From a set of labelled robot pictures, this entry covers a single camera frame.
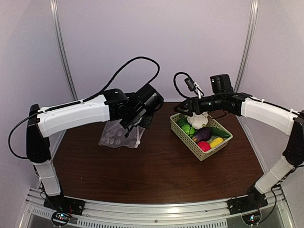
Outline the clear zip top bag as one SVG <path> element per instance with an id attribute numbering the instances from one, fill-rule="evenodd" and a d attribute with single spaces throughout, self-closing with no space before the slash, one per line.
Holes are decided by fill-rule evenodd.
<path id="1" fill-rule="evenodd" d="M 131 130 L 128 137 L 125 137 L 127 129 L 124 129 L 119 122 L 118 120 L 105 124 L 98 145 L 110 148 L 138 148 L 145 129 L 137 126 Z"/>

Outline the green toy cabbage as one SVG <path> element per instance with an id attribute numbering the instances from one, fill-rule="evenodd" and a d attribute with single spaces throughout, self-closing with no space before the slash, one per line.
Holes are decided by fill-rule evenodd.
<path id="1" fill-rule="evenodd" d="M 181 127 L 181 129 L 189 136 L 192 137 L 195 133 L 196 130 L 189 124 L 185 124 Z"/>

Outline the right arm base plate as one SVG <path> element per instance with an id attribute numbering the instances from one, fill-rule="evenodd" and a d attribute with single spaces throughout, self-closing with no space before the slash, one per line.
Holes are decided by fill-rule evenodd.
<path id="1" fill-rule="evenodd" d="M 227 201 L 228 209 L 231 215 L 258 210 L 268 205 L 265 194 L 258 201 L 254 201 L 251 196 L 232 197 Z"/>

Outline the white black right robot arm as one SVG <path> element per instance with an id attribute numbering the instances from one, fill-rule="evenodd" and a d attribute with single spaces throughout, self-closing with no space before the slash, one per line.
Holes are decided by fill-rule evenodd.
<path id="1" fill-rule="evenodd" d="M 246 93 L 220 92 L 187 98 L 174 111 L 187 116 L 222 110 L 244 120 L 267 170 L 247 190 L 243 204 L 254 209 L 263 195 L 304 165 L 304 113 Z"/>

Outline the red toy tomato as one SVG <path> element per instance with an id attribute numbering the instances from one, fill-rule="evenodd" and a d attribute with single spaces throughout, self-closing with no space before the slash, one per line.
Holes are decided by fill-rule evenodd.
<path id="1" fill-rule="evenodd" d="M 207 151 L 209 151 L 211 149 L 209 143 L 205 142 L 205 141 L 198 142 L 197 145 L 200 147 L 200 149 L 203 152 L 207 152 Z"/>

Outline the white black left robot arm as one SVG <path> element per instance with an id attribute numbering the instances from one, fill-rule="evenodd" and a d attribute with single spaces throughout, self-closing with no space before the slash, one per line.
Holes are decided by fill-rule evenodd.
<path id="1" fill-rule="evenodd" d="M 26 129 L 26 153 L 36 168 L 49 202 L 58 211 L 68 207 L 51 160 L 49 137 L 58 132 L 97 122 L 119 121 L 128 137 L 133 128 L 149 128 L 162 108 L 163 97 L 150 84 L 137 92 L 101 91 L 89 98 L 53 107 L 31 106 Z"/>

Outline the white toy cauliflower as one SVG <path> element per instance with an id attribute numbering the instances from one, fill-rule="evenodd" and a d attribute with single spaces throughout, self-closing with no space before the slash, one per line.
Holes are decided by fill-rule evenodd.
<path id="1" fill-rule="evenodd" d="M 199 130 L 207 126 L 209 122 L 208 117 L 209 117 L 208 112 L 203 112 L 202 114 L 193 113 L 192 116 L 188 116 L 186 119 L 190 126 L 192 126 L 196 130 Z"/>

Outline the yellow toy pepper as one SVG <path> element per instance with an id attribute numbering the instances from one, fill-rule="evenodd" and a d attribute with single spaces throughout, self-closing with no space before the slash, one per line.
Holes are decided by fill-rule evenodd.
<path id="1" fill-rule="evenodd" d="M 214 147 L 220 145 L 220 144 L 223 143 L 223 142 L 224 142 L 224 139 L 223 139 L 223 138 L 217 137 L 217 138 L 213 139 L 213 140 L 209 143 L 209 145 L 210 145 L 210 148 L 214 148 Z"/>

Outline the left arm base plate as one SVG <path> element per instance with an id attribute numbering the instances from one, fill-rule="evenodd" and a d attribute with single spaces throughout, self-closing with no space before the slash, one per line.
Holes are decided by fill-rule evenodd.
<path id="1" fill-rule="evenodd" d="M 83 200 L 64 196 L 54 196 L 47 197 L 43 206 L 66 214 L 81 216 L 85 207 L 85 202 Z"/>

